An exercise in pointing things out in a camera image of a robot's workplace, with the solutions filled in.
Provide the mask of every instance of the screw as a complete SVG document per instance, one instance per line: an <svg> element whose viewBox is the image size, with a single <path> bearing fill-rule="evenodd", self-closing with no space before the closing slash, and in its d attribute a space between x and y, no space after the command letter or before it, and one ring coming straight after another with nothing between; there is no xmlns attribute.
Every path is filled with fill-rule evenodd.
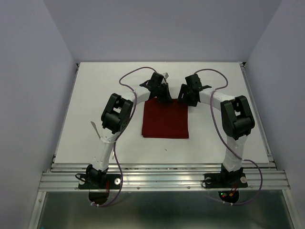
<svg viewBox="0 0 305 229"><path fill-rule="evenodd" d="M207 184L211 184L211 178L210 178L210 177L205 178L205 182L206 182Z"/></svg>
<svg viewBox="0 0 305 229"><path fill-rule="evenodd" d="M116 179L114 180L114 184L119 185L120 183L121 183L121 179L116 178Z"/></svg>
<svg viewBox="0 0 305 229"><path fill-rule="evenodd" d="M241 178L240 178L240 181L241 181L243 184L245 184L245 183L247 183L247 178L241 177Z"/></svg>

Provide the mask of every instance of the white table surface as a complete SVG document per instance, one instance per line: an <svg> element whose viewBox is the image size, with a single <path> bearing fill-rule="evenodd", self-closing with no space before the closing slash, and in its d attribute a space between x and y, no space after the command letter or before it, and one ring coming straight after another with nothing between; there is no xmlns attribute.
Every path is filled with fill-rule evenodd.
<svg viewBox="0 0 305 229"><path fill-rule="evenodd" d="M128 88L119 85L118 80L127 72L142 66L150 66L159 73L167 72L170 93L177 98L185 77L202 68L221 71L229 80L229 86L221 92L249 98L239 63L223 62L82 62L72 92L67 116L64 122L55 163L90 163L93 155L101 148L101 141L91 125L93 121L101 131L101 114L112 93L123 94ZM150 79L152 70L142 69L123 82L137 86ZM202 85L213 88L225 84L222 76L215 72L198 73ZM221 143L211 118L209 105L198 103L188 108L189 139L143 138L142 118L144 103L137 110L126 131L117 144L120 163L168 164L168 163L222 163L225 147ZM222 136L221 113L215 110L216 121ZM257 163L268 163L266 149L260 134L257 119L249 135L244 158Z"/></svg>

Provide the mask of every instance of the black mounting bracket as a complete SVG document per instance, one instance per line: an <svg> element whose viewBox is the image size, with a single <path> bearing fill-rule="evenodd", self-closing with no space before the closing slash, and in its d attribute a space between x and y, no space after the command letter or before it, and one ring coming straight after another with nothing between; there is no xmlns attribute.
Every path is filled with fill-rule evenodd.
<svg viewBox="0 0 305 229"><path fill-rule="evenodd" d="M243 135L249 135L255 126L250 105L245 96L241 95L234 100L220 103L221 117L224 132L237 140Z"/></svg>
<svg viewBox="0 0 305 229"><path fill-rule="evenodd" d="M115 134L118 131L123 131L130 122L133 102L122 98L120 95L113 93L102 113L102 126L108 128Z"/></svg>
<svg viewBox="0 0 305 229"><path fill-rule="evenodd" d="M149 99L157 97L160 103L171 103L173 99L168 88L168 83L162 83L163 79L163 75L153 73L151 79L140 84L140 86L147 88L151 92Z"/></svg>
<svg viewBox="0 0 305 229"><path fill-rule="evenodd" d="M223 165L221 165L220 173L206 173L204 174L204 188L232 188L237 184L238 188L248 187L246 175L243 173L243 168L237 171L228 172Z"/></svg>
<svg viewBox="0 0 305 229"><path fill-rule="evenodd" d="M211 86L202 86L200 78L197 74L187 76L186 84L182 84L178 95L178 102L185 103L188 106L197 106L200 102L199 92L211 88Z"/></svg>
<svg viewBox="0 0 305 229"><path fill-rule="evenodd" d="M78 189L106 189L107 183L109 189L120 189L121 184L116 184L115 179L122 180L120 174L107 174L105 171L96 170L92 165L88 165L86 168L86 174L79 174L79 180L84 183L78 185Z"/></svg>

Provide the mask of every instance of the red towel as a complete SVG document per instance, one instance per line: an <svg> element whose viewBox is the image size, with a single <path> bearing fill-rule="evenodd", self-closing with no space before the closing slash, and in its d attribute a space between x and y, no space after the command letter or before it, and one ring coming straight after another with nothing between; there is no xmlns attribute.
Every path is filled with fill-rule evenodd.
<svg viewBox="0 0 305 229"><path fill-rule="evenodd" d="M145 102L143 115L143 137L189 138L187 105L159 103L157 98Z"/></svg>

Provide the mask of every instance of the cable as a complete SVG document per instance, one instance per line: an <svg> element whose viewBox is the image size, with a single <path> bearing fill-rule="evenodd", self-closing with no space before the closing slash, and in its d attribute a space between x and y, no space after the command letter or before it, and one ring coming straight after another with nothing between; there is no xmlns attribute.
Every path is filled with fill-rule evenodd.
<svg viewBox="0 0 305 229"><path fill-rule="evenodd" d="M157 72L155 69L153 69L153 68L151 68L151 67L141 67L141 68L137 68L137 69L135 69L135 70L133 70L133 71L131 71L131 72L125 74L124 76L122 76L122 77L119 79L119 84L120 84L120 85L125 86L125 87L128 87L128 88L134 93L134 107L133 107L133 110L132 110L132 114L130 115L130 120L132 119L133 114L134 114L134 112L135 112L135 109L136 109L136 107L137 107L138 97L137 97L137 93L134 92L134 89L133 89L132 87L130 87L130 86L127 85L127 84L122 83L121 81L122 81L122 79L124 79L127 75L130 75L131 73L134 73L134 72L136 72L136 71L138 71L138 70L140 70L140 69L144 69L144 68L152 69L155 73ZM121 190L122 190L122 187L123 187L123 171L122 171L121 165L120 165L120 163L119 163L118 157L117 157L117 155L116 155L116 143L117 143L119 137L122 135L123 132L124 132L124 131L122 131L122 132L117 136L117 138L115 139L115 142L114 142L114 144L113 144L114 158L115 158L116 164L118 165L118 168L119 168L120 174L121 174L121 186L120 186L120 189L119 189L118 193L116 194L116 196L115 196L109 203L106 203L106 204L103 204L103 205L97 205L97 204L95 204L95 203L93 203L93 202L90 201L91 204L94 205L94 206L96 206L96 207L106 207L106 206L109 206L110 204L112 204L112 203L118 198L119 194L121 193Z"/></svg>
<svg viewBox="0 0 305 229"><path fill-rule="evenodd" d="M82 175L82 174L81 174L81 173L75 174L76 179L78 179L78 180L80 180L80 181L86 183L85 179L80 178L78 175Z"/></svg>
<svg viewBox="0 0 305 229"><path fill-rule="evenodd" d="M252 197L251 199L249 199L249 200L247 200L247 201L245 201L245 202L233 204L233 205L239 205L239 206L240 206L240 205L245 205L245 204L248 204L248 203L252 202L252 201L258 196L258 194L261 192L262 187L263 187L263 173L262 173L260 167L259 167L254 161L252 161L252 160L250 160L250 159L242 159L239 155L237 155L236 152L234 152L234 151L228 146L228 144L224 141L224 139L223 139L223 137L221 136L220 131L219 131L219 129L218 129L218 126L217 126L217 123L216 123L216 119L215 119L215 115L214 115L214 111L213 111L213 96L214 96L214 94L215 94L215 92L216 92L217 90L219 90L219 89L224 89L224 88L226 88L226 87L228 86L229 81L228 81L227 77L226 77L224 74L222 74L220 71L215 70L215 69L212 69L212 68L200 69L200 70L196 71L194 74L197 74L197 73L203 72L203 71L213 71L213 72L216 72L216 73L220 74L220 75L225 79L225 82L226 82L225 86L217 87L216 89L214 89L213 92L212 92L212 94L211 94L211 98L210 98L211 115L212 115L212 119L213 119L213 123L214 123L215 129L216 129L216 132L217 132L217 134L218 134L220 140L221 140L222 143L225 145L225 147L226 147L228 150L230 150L231 153L234 154L235 157L237 157L238 159L240 159L240 160L242 160L242 161L248 161L248 162L251 162L252 164L254 164L255 167L258 169L259 174L260 174L260 176L261 176L261 184L260 184L260 186L259 186L259 189L258 189L257 193L254 195L254 197Z"/></svg>
<svg viewBox="0 0 305 229"><path fill-rule="evenodd" d="M233 189L236 188L237 189L237 182L235 183L235 185L232 187L230 193L232 193Z"/></svg>
<svg viewBox="0 0 305 229"><path fill-rule="evenodd" d="M234 192L232 192L232 190L233 190L233 188L231 189L231 191L229 193L229 196L233 196L234 193L236 192L236 190L237 190L237 182L235 183L235 190L234 190Z"/></svg>

